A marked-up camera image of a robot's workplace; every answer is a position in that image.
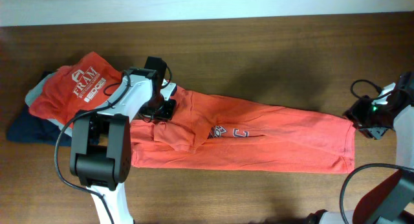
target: wood grain surface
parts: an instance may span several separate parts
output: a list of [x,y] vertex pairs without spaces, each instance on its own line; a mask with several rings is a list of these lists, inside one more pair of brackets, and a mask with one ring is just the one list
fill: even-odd
[[[97,223],[90,195],[56,176],[54,148],[5,140],[5,130],[41,72],[95,51],[118,70],[160,56],[185,89],[341,115],[353,80],[378,85],[414,70],[414,14],[266,17],[0,28],[0,222]],[[374,94],[358,86],[359,93]],[[357,133],[356,165],[395,161],[395,133]],[[69,177],[69,148],[60,163]],[[392,171],[350,182],[345,207]],[[126,181],[138,223],[249,223],[338,211],[345,175],[133,168]]]

